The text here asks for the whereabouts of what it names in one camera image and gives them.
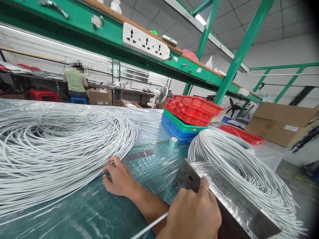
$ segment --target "label on box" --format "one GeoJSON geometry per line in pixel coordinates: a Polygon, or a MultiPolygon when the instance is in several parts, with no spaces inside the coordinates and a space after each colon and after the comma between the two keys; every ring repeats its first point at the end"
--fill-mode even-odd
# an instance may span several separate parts
{"type": "Polygon", "coordinates": [[[299,129],[299,127],[295,127],[295,126],[291,126],[291,125],[286,125],[284,129],[297,132],[298,129],[299,129]]]}

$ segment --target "person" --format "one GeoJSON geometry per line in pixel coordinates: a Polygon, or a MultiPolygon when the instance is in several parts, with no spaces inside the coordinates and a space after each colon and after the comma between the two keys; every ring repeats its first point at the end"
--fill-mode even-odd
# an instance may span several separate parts
{"type": "Polygon", "coordinates": [[[119,157],[111,157],[106,163],[102,172],[108,171],[112,177],[110,180],[103,174],[103,185],[106,190],[130,199],[147,223],[154,222],[168,211],[167,218],[152,228],[157,239],[217,239],[222,218],[215,195],[209,190],[209,182],[205,177],[201,178],[198,193],[181,189],[169,206],[138,183],[119,157]]]}
{"type": "Polygon", "coordinates": [[[74,98],[87,98],[87,93],[84,87],[88,87],[85,78],[84,68],[80,62],[73,63],[68,70],[64,71],[63,82],[68,85],[68,92],[74,98]]]}

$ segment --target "green shirt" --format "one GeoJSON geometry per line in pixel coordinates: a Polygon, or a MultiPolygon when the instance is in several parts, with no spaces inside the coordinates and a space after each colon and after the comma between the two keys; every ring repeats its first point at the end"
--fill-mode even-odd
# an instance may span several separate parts
{"type": "Polygon", "coordinates": [[[64,71],[69,90],[85,92],[83,74],[74,69],[64,71]]]}

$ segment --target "red tray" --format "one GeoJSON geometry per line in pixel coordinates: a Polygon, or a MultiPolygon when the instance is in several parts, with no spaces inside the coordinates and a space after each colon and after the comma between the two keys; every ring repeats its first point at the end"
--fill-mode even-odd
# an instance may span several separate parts
{"type": "Polygon", "coordinates": [[[179,101],[183,104],[188,104],[191,106],[198,107],[202,109],[203,111],[206,111],[207,113],[211,115],[219,115],[219,113],[224,110],[224,108],[215,105],[201,97],[198,96],[182,96],[182,95],[173,95],[173,99],[179,101]]]}
{"type": "Polygon", "coordinates": [[[172,99],[168,98],[167,102],[165,103],[164,109],[168,110],[169,112],[171,112],[173,115],[175,115],[177,118],[184,121],[185,123],[192,124],[195,126],[201,126],[201,127],[207,127],[207,125],[210,123],[210,120],[204,120],[204,119],[199,118],[197,116],[194,116],[188,112],[185,112],[185,111],[179,109],[178,107],[173,106],[172,104],[170,104],[169,100],[172,100],[172,99]]]}
{"type": "Polygon", "coordinates": [[[250,134],[246,131],[243,131],[241,129],[235,128],[233,126],[230,125],[221,125],[220,129],[233,134],[237,137],[240,137],[242,140],[246,141],[247,143],[251,144],[251,145],[255,145],[255,144],[262,144],[264,143],[266,140],[259,138],[256,135],[250,134]]]}
{"type": "Polygon", "coordinates": [[[201,108],[198,108],[196,106],[191,106],[188,104],[181,103],[180,101],[168,98],[167,103],[173,107],[176,107],[177,109],[184,111],[185,113],[190,114],[191,116],[195,116],[203,121],[211,121],[211,119],[214,117],[213,114],[208,113],[201,108]]]}

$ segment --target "hand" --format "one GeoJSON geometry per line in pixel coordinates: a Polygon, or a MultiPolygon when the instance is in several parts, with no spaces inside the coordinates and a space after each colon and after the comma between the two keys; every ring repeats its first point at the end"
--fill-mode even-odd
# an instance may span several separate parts
{"type": "Polygon", "coordinates": [[[111,181],[106,174],[103,174],[103,185],[106,190],[112,194],[125,196],[132,200],[141,185],[134,179],[129,168],[121,163],[119,157],[111,157],[106,163],[107,165],[102,172],[105,173],[108,170],[112,177],[111,181]]]}
{"type": "MultiPolygon", "coordinates": [[[[209,190],[209,182],[201,178],[200,185],[209,190]]],[[[209,190],[181,189],[176,195],[167,216],[165,228],[159,238],[217,239],[222,217],[215,198],[209,190]]]]}

